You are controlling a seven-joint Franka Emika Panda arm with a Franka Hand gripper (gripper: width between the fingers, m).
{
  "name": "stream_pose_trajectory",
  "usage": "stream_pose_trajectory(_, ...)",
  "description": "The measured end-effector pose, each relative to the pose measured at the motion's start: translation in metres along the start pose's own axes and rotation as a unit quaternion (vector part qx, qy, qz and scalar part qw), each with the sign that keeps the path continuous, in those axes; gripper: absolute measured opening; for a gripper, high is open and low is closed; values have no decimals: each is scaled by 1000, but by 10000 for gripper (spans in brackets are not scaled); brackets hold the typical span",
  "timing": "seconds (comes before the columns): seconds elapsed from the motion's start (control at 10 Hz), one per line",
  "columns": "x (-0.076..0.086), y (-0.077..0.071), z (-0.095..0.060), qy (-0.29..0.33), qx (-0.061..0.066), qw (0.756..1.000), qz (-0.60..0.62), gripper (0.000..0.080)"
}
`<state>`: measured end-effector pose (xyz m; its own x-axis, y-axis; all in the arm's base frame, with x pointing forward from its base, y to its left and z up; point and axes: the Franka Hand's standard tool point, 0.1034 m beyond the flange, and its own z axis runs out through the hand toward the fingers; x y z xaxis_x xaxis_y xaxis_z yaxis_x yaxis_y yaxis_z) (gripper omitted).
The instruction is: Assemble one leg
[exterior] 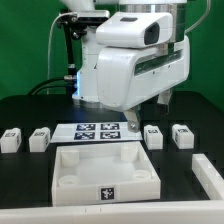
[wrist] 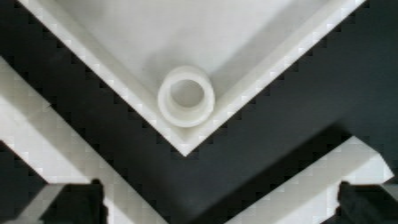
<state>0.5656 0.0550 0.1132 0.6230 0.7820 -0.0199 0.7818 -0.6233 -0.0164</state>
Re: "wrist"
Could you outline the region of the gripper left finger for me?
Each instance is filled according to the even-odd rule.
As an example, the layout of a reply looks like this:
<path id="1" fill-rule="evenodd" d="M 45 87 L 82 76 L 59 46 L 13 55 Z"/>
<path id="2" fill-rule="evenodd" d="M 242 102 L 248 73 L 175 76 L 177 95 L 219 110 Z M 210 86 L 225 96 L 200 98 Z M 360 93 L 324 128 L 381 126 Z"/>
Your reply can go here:
<path id="1" fill-rule="evenodd" d="M 49 184 L 17 217 L 0 224 L 107 224 L 102 181 Z"/>

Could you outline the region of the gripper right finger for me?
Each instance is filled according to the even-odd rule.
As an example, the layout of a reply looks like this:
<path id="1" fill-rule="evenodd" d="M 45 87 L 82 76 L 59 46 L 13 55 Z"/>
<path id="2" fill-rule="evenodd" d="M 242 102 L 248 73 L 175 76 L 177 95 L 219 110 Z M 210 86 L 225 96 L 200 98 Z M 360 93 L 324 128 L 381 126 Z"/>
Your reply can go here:
<path id="1" fill-rule="evenodd" d="M 398 224 L 398 184 L 340 184 L 338 208 L 322 224 Z"/>

